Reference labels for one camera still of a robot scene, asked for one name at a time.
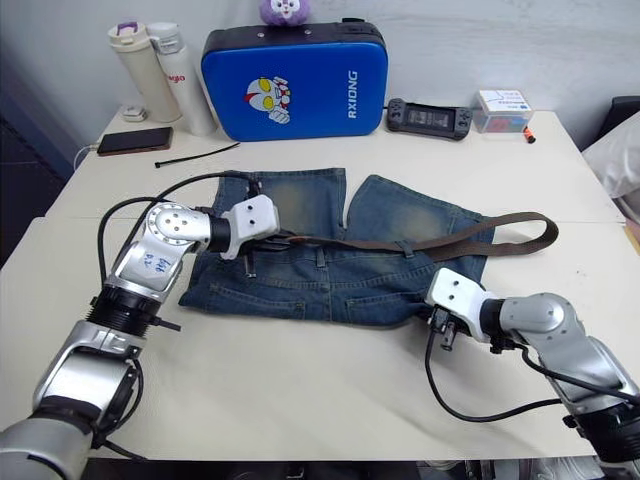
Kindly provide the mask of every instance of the jeans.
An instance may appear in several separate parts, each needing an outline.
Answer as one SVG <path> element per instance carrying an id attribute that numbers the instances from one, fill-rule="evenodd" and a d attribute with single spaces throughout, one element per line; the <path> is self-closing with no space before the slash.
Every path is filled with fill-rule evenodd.
<path id="1" fill-rule="evenodd" d="M 400 242 L 404 253 L 310 245 L 255 252 L 255 278 L 247 277 L 242 258 L 225 261 L 217 253 L 202 253 L 180 305 L 218 314 L 393 326 L 429 309 L 424 297 L 440 267 L 480 281 L 486 257 L 434 263 L 425 253 L 406 247 L 406 242 L 442 237 L 483 221 L 478 213 L 371 175 L 353 198 L 345 226 L 344 169 L 252 175 L 278 207 L 283 230 Z M 220 215 L 245 195 L 246 182 L 221 179 L 214 211 Z M 491 243 L 493 233 L 485 231 L 473 239 Z"/>

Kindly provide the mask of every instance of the smartphone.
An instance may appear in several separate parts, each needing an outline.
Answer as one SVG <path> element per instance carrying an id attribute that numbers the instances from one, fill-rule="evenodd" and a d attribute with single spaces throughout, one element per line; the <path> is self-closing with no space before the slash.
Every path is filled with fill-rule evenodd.
<path id="1" fill-rule="evenodd" d="M 109 133 L 102 137 L 97 153 L 101 157 L 106 157 L 123 153 L 166 150 L 171 145 L 172 136 L 173 128 L 171 127 Z"/>

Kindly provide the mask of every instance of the water bottle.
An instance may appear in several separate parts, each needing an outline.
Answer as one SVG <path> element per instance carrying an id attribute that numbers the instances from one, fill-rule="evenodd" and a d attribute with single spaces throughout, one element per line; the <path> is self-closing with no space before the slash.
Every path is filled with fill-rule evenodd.
<path id="1" fill-rule="evenodd" d="M 147 31 L 189 130 L 193 135 L 201 137 L 210 134 L 215 130 L 216 124 L 178 24 L 152 23 L 147 26 Z"/>
<path id="2" fill-rule="evenodd" d="M 180 109 L 169 90 L 144 24 L 121 23 L 109 30 L 108 35 L 111 47 L 142 94 L 149 118 L 158 122 L 173 122 L 180 118 Z"/>

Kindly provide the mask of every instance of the blue case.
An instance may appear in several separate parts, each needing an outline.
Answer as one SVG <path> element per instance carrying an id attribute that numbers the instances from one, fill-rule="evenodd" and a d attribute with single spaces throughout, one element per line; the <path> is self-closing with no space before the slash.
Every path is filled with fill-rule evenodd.
<path id="1" fill-rule="evenodd" d="M 202 75 L 237 141 L 366 135 L 380 123 L 387 52 L 370 23 L 215 30 Z"/>

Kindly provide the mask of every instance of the small box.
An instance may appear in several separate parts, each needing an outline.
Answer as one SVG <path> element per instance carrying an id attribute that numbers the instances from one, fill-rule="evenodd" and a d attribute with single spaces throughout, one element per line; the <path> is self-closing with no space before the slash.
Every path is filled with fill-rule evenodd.
<path id="1" fill-rule="evenodd" d="M 473 121 L 480 133 L 522 132 L 533 110 L 519 90 L 479 90 Z"/>

